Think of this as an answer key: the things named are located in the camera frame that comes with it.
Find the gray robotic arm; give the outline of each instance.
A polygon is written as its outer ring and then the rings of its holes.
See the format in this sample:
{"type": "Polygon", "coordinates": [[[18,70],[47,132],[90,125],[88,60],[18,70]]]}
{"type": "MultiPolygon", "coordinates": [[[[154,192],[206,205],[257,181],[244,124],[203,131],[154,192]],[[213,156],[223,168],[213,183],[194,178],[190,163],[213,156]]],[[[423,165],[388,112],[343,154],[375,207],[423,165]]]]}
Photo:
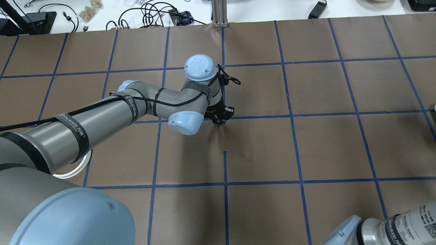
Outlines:
{"type": "Polygon", "coordinates": [[[185,64],[180,92],[127,80],[107,98],[53,122],[24,134],[0,134],[0,243],[66,244],[56,240],[60,236],[69,244],[133,244],[133,220],[123,204],[49,174],[145,114],[168,119],[185,135],[196,134],[204,118],[217,124],[229,119],[234,108],[225,106],[222,90],[229,80],[240,82],[218,67],[210,57],[194,55],[185,64]],[[59,225],[59,216],[72,220],[59,225]],[[72,226],[78,230],[68,231],[72,226]]]}

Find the cable strap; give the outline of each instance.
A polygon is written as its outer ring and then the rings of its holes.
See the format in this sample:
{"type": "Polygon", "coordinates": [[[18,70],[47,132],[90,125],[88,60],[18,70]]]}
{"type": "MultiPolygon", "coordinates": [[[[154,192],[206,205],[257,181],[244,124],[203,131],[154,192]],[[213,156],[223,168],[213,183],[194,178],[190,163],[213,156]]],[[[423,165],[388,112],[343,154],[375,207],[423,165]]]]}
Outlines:
{"type": "Polygon", "coordinates": [[[68,113],[63,113],[58,116],[55,116],[60,123],[64,124],[71,132],[74,137],[76,137],[77,144],[79,145],[79,154],[76,159],[72,162],[75,163],[79,158],[85,156],[89,151],[89,138],[86,134],[85,129],[80,125],[78,121],[76,121],[72,116],[68,113]]]}
{"type": "Polygon", "coordinates": [[[124,101],[127,103],[127,105],[130,108],[130,111],[132,112],[132,122],[129,124],[129,126],[132,123],[135,123],[136,120],[138,119],[138,107],[136,106],[135,99],[131,95],[125,92],[111,92],[109,93],[109,95],[123,97],[124,101]]]}

